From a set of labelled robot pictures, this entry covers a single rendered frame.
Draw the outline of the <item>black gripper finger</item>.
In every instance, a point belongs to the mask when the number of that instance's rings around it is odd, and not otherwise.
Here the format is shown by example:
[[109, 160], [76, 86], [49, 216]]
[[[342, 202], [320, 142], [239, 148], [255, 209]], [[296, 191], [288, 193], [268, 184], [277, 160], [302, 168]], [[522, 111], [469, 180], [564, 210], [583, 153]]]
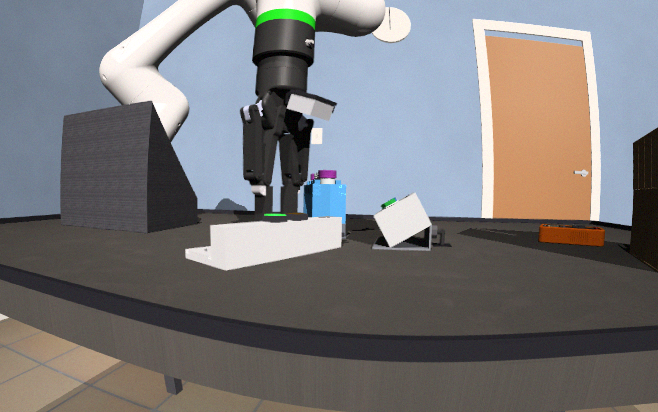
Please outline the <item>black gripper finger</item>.
[[280, 189], [281, 215], [298, 213], [300, 186], [308, 179], [310, 137], [314, 125], [313, 119], [306, 119], [303, 115], [298, 122], [299, 112], [294, 110], [289, 111], [289, 118], [290, 134], [281, 134], [278, 139], [283, 184]]
[[269, 185], [272, 182], [278, 138], [282, 134], [287, 113], [285, 105], [278, 106], [274, 128], [266, 130], [261, 121], [261, 101], [240, 109], [243, 123], [243, 177], [250, 181], [250, 185], [252, 182], [251, 191], [255, 195], [254, 222], [262, 221], [262, 215], [273, 214], [273, 186]]

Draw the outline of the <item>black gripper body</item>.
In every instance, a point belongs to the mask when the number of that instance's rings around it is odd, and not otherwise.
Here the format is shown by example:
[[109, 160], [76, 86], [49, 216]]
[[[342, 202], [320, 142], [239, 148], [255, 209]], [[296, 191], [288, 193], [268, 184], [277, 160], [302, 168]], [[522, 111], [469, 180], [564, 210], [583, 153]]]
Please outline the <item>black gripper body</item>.
[[[285, 104], [286, 92], [300, 89], [307, 92], [308, 63], [291, 56], [272, 56], [257, 64], [255, 94], [256, 103], [261, 100], [262, 124], [266, 130], [273, 129], [277, 107]], [[258, 95], [259, 94], [259, 95]], [[290, 133], [289, 109], [284, 118], [282, 134]]]

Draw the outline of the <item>dark grey table edge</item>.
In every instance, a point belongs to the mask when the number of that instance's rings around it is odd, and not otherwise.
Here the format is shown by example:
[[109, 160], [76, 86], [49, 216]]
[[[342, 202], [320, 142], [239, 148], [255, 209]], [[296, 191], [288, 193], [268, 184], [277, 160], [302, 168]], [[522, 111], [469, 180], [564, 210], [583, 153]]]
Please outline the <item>dark grey table edge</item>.
[[[594, 220], [432, 217], [430, 221], [594, 224]], [[0, 280], [147, 324], [249, 347], [388, 362], [482, 362], [658, 350], [658, 325], [463, 336], [356, 334], [248, 322], [174, 308], [0, 264]]]

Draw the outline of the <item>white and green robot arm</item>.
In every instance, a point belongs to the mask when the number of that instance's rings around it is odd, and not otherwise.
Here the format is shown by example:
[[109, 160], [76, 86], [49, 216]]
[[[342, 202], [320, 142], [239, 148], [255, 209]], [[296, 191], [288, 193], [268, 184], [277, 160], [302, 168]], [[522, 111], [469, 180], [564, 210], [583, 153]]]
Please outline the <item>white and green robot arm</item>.
[[[189, 103], [158, 67], [187, 37], [232, 5], [241, 6], [256, 24], [256, 66], [267, 57], [291, 56], [309, 68], [315, 32], [365, 36], [379, 28], [386, 13], [384, 0], [178, 0], [103, 57], [102, 84], [121, 105], [152, 100], [172, 142], [188, 117]], [[330, 120], [336, 102], [298, 90], [286, 92], [287, 109]]]

